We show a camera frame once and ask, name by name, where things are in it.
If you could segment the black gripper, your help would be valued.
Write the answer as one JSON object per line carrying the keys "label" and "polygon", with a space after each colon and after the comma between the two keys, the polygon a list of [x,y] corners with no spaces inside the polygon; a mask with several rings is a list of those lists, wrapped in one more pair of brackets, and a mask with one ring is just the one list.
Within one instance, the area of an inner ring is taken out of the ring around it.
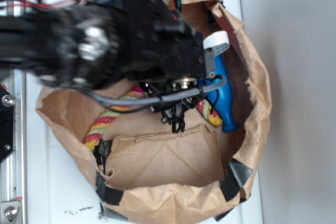
{"label": "black gripper", "polygon": [[215,60],[203,35],[163,0],[91,0],[86,5],[100,28],[88,62],[89,89],[126,78],[166,84],[184,78],[211,78]]}

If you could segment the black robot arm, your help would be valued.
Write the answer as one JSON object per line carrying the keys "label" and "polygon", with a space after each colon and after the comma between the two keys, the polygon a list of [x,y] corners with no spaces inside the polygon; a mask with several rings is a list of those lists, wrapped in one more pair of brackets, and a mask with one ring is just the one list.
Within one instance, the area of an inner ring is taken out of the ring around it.
{"label": "black robot arm", "polygon": [[76,90],[104,89],[124,78],[171,83],[215,75],[203,35],[163,0],[89,0],[3,16],[1,68]]}

